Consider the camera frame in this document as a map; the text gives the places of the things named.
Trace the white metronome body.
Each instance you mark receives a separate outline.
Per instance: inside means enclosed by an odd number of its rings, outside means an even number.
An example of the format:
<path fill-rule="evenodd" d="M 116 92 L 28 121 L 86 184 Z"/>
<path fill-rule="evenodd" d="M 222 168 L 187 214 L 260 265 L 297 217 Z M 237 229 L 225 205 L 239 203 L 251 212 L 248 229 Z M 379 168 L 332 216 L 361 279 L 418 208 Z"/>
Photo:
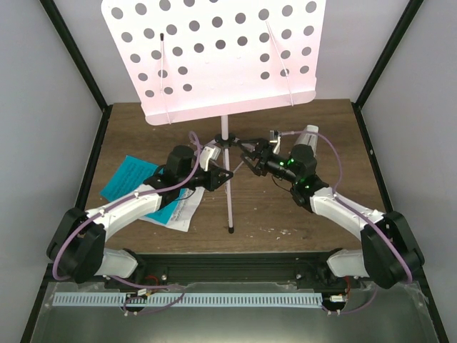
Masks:
<path fill-rule="evenodd" d="M 316 147 L 318 142 L 318 133 L 319 128 L 314 125 L 307 125 L 304 131 L 298 136 L 295 145 L 302 144 L 310 146 L 313 155 L 316 156 Z"/>

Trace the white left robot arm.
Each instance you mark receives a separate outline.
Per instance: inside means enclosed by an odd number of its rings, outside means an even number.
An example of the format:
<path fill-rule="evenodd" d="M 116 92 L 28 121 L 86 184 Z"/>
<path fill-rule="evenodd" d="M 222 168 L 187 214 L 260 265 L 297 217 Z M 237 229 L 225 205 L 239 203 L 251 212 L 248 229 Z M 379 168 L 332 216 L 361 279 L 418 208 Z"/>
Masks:
<path fill-rule="evenodd" d="M 175 146 L 166 163 L 128 194 L 88 211 L 69 209 L 46 250 L 53 278 L 84 283 L 106 276 L 139 288 L 146 280 L 140 258 L 127 249 L 107 249 L 105 243 L 137 219 L 176 202 L 184 189 L 212 192 L 224 185 L 233 172 L 211 164 L 219 152 L 216 146 L 197 151 Z"/>

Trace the blue sheet music folder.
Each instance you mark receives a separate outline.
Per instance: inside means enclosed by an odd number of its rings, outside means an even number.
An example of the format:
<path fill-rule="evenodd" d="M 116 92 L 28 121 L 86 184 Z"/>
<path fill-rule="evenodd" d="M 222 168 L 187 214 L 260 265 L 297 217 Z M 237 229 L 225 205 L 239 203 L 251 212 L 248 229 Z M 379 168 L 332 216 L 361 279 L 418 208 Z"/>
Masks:
<path fill-rule="evenodd" d="M 127 155 L 99 193 L 107 202 L 113 202 L 135 190 L 145 179 L 153 175 L 158 167 L 157 164 Z M 174 202 L 160 211 L 143 216 L 141 220 L 171 228 L 171 218 L 178 209 L 178 204 Z"/>

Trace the white sheet music page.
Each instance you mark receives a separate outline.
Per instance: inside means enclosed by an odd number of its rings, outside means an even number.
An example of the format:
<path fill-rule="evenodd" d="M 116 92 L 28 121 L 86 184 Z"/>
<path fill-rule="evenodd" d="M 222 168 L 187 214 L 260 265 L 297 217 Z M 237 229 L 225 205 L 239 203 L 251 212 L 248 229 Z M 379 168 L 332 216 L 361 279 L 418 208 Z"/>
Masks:
<path fill-rule="evenodd" d="M 176 202 L 176 208 L 165 227 L 180 232 L 189 230 L 193 215 L 196 213 L 204 195 L 204 188 L 197 187 L 195 190 L 184 189 Z"/>

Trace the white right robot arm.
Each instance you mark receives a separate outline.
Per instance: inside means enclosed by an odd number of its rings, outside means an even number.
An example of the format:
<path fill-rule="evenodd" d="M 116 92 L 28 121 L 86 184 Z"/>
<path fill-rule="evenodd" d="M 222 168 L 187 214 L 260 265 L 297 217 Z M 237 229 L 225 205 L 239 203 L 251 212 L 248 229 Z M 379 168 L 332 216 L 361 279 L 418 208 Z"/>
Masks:
<path fill-rule="evenodd" d="M 238 146 L 255 175 L 270 174 L 289 182 L 299 207 L 332 221 L 360 241 L 361 249 L 340 249 L 318 268 L 322 286 L 335 287 L 343 277 L 369 278 L 383 289 L 412 282 L 424 257 L 404 215 L 369 209 L 341 196 L 316 173 L 317 160 L 307 144 L 294 145 L 288 157 L 277 154 L 265 139 L 240 141 Z"/>

